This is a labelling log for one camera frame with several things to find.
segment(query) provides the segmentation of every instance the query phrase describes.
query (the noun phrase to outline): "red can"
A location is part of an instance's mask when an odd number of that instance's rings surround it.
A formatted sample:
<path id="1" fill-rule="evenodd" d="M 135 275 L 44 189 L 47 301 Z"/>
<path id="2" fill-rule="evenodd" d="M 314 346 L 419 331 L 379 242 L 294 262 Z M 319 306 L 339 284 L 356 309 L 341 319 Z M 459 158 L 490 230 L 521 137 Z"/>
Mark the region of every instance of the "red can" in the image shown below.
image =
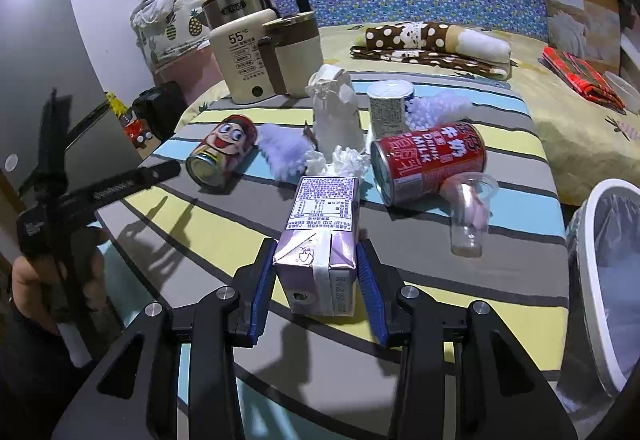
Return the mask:
<path id="1" fill-rule="evenodd" d="M 187 172 L 204 187 L 222 189 L 254 146 L 257 134 L 254 123 L 246 116 L 226 117 L 187 157 Z"/>
<path id="2" fill-rule="evenodd" d="M 485 163 L 484 142 L 466 122 L 387 136 L 371 146 L 371 166 L 385 205 L 437 193 L 450 176 L 481 172 Z"/>

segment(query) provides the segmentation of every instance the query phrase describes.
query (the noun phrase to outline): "person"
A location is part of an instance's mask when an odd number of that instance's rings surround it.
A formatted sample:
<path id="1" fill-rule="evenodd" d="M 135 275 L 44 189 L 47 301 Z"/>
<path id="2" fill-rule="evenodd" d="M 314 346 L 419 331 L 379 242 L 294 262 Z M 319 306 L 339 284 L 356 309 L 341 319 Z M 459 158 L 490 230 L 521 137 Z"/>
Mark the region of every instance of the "person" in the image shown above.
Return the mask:
<path id="1" fill-rule="evenodd" d="M 107 240 L 96 229 L 96 242 Z M 106 306 L 104 258 L 91 257 L 94 279 L 82 287 L 94 311 Z M 62 276 L 66 275 L 64 266 Z M 51 256 L 19 257 L 12 267 L 12 299 L 0 344 L 0 438 L 49 439 L 62 413 L 86 380 L 94 363 L 76 368 L 51 314 L 48 294 L 60 277 Z"/>

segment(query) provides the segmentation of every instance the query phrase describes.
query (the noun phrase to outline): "hand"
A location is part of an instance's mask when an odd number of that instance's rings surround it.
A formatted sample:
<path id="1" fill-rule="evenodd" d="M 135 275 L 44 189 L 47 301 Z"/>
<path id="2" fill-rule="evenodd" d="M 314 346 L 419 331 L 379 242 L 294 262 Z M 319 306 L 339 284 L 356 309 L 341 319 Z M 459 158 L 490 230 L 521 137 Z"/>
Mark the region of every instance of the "hand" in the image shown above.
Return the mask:
<path id="1" fill-rule="evenodd" d="M 97 230 L 98 244 L 108 239 L 108 234 Z M 61 274 L 66 277 L 66 268 L 60 265 Z M 92 310 L 105 307 L 107 296 L 104 286 L 104 258 L 100 250 L 95 249 L 91 258 L 91 271 L 94 278 L 82 287 L 87 306 Z M 41 256 L 33 261 L 19 257 L 14 261 L 12 269 L 12 292 L 16 308 L 22 315 L 36 321 L 40 326 L 52 334 L 58 334 L 55 320 L 47 311 L 42 299 L 43 285 L 56 285 L 60 277 L 53 258 L 50 255 Z"/>

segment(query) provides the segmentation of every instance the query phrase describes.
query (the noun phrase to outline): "red plaid cloth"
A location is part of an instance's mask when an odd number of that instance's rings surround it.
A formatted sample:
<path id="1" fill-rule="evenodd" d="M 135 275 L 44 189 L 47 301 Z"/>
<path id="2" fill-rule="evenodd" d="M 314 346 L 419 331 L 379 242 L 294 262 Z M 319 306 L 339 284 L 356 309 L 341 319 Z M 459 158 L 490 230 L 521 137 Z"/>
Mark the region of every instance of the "red plaid cloth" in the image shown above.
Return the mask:
<path id="1" fill-rule="evenodd" d="M 559 52 L 550 46 L 542 50 L 542 58 L 551 64 L 554 71 L 581 97 L 605 107 L 625 109 L 625 103 L 588 62 L 566 52 Z"/>

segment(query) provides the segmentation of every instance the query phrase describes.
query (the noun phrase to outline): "refrigerator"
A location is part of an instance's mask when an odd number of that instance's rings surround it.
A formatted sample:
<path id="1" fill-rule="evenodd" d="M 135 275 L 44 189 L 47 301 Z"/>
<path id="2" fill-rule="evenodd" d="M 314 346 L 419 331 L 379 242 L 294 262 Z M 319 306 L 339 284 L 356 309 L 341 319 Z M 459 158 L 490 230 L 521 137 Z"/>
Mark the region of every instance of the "refrigerator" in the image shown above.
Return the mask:
<path id="1" fill-rule="evenodd" d="M 71 0 L 0 0 L 0 34 L 0 167 L 18 191 L 37 163 L 40 117 L 52 89 L 72 97 L 70 127 L 106 97 Z M 103 112 L 66 152 L 69 190 L 141 161 L 113 111 Z M 27 206 L 33 199 L 33 189 L 23 196 Z"/>

